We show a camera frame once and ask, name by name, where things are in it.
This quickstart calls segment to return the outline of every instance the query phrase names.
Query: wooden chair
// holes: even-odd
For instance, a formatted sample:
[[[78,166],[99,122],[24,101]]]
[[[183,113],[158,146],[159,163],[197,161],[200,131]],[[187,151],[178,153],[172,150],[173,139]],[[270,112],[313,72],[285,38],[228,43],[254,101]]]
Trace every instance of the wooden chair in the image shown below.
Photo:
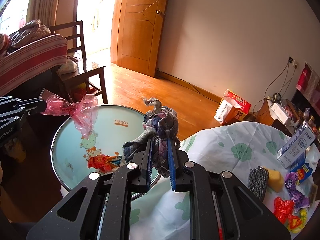
[[[83,60],[78,62],[78,69],[76,70],[75,73],[69,73],[69,74],[63,74],[63,75],[58,74],[61,93],[64,94],[65,98],[69,99],[69,101],[74,101],[70,89],[72,87],[75,87],[77,85],[85,83],[87,94],[90,93],[90,89],[89,89],[89,85],[90,85],[96,90],[96,92],[94,94],[95,95],[101,94],[102,99],[103,99],[103,103],[107,104],[108,98],[107,98],[106,85],[105,85],[105,80],[104,80],[104,71],[103,71],[105,66],[99,66],[98,64],[93,63],[93,62],[87,63],[87,55],[86,55],[85,47],[84,47],[83,22],[77,21],[77,22],[71,22],[71,23],[50,26],[49,29],[53,34],[57,30],[62,30],[62,29],[70,28],[70,27],[76,27],[78,25],[80,27],[80,33],[75,34],[75,35],[71,35],[71,36],[67,36],[65,38],[67,40],[73,40],[76,38],[80,38],[81,45],[78,47],[68,49],[67,54],[75,53],[78,50],[81,50]],[[97,88],[95,85],[93,85],[91,82],[89,82],[89,77],[95,76],[97,74],[99,75],[99,78],[100,78],[100,87],[101,87],[100,89]]]

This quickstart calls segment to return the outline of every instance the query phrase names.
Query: blue and white box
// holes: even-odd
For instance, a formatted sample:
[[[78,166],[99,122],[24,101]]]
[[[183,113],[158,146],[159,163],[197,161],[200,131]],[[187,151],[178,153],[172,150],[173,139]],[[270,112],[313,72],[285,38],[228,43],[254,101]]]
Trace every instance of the blue and white box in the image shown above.
[[[303,121],[302,126],[278,151],[277,160],[282,166],[288,168],[298,158],[302,158],[301,155],[304,155],[305,150],[313,143],[315,138],[310,126]]]

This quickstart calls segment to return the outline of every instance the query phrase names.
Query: purple wrapper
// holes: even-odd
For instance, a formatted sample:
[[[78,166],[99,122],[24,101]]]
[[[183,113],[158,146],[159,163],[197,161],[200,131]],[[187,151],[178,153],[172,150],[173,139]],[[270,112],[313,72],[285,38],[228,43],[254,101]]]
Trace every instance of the purple wrapper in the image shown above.
[[[298,175],[295,172],[290,172],[285,176],[284,184],[289,192],[290,199],[294,202],[295,208],[309,207],[309,199],[296,189]]]

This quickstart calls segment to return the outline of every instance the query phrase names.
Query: blue gripper pad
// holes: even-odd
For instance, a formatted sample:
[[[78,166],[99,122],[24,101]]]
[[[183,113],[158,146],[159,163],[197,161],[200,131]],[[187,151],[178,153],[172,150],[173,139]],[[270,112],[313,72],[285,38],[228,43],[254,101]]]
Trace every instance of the blue gripper pad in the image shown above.
[[[151,185],[151,174],[152,174],[152,148],[153,148],[153,141],[150,143],[150,151],[148,155],[148,165],[147,165],[147,185],[150,190],[150,185]]]
[[[172,190],[176,190],[176,168],[173,160],[172,145],[170,139],[167,139],[168,146],[168,164],[170,173],[170,183]]]

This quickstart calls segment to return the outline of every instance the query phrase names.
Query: striped fabric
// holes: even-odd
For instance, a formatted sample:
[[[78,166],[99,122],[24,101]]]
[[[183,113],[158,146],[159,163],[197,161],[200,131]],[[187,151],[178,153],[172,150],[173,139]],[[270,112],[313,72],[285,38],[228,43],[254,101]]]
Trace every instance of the striped fabric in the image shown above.
[[[23,82],[67,62],[67,39],[52,35],[34,41],[0,60],[0,96]]]
[[[26,22],[40,19],[44,25],[55,25],[58,1],[59,0],[29,0]]]

